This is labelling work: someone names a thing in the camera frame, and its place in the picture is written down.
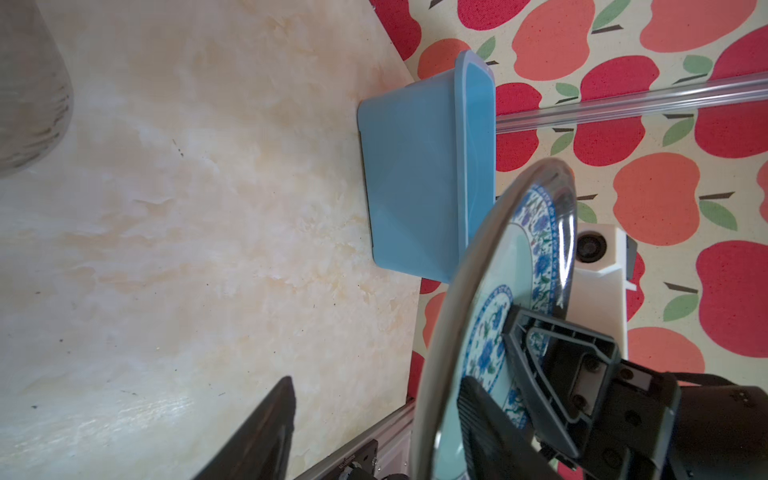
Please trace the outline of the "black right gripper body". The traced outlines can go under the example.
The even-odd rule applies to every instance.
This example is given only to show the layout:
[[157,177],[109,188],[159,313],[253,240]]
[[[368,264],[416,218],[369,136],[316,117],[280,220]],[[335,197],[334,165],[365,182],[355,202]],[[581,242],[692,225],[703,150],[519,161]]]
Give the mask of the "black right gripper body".
[[622,361],[584,454],[541,455],[586,479],[764,479],[767,394],[711,374],[659,373]]

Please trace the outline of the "blue floral small plate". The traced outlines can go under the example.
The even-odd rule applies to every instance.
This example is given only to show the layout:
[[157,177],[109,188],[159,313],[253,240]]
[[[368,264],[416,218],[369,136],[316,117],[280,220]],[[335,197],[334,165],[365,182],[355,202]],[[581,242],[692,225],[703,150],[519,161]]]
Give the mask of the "blue floral small plate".
[[457,410],[466,376],[531,438],[504,324],[515,307],[565,316],[576,230],[574,173],[556,158],[525,169],[484,219],[449,285],[428,346],[415,406],[412,478],[466,478]]

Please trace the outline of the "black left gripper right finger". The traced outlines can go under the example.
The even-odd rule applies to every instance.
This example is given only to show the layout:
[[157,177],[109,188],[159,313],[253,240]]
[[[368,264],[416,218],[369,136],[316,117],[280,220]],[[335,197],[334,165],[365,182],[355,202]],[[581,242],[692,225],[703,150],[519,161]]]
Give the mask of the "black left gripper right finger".
[[475,378],[461,380],[457,409],[471,479],[559,477]]

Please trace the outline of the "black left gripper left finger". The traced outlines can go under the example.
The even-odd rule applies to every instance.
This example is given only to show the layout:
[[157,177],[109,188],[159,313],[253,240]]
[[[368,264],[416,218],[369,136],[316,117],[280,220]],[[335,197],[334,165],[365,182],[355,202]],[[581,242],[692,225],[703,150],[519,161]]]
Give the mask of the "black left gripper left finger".
[[292,378],[285,376],[195,479],[285,479],[295,412]]

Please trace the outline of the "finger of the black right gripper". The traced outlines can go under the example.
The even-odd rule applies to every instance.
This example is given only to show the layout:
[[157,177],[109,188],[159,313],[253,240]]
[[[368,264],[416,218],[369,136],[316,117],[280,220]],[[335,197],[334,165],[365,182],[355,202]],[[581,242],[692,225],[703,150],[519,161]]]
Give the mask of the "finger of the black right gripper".
[[507,359],[536,436],[580,458],[620,363],[610,336],[513,306],[502,330]]

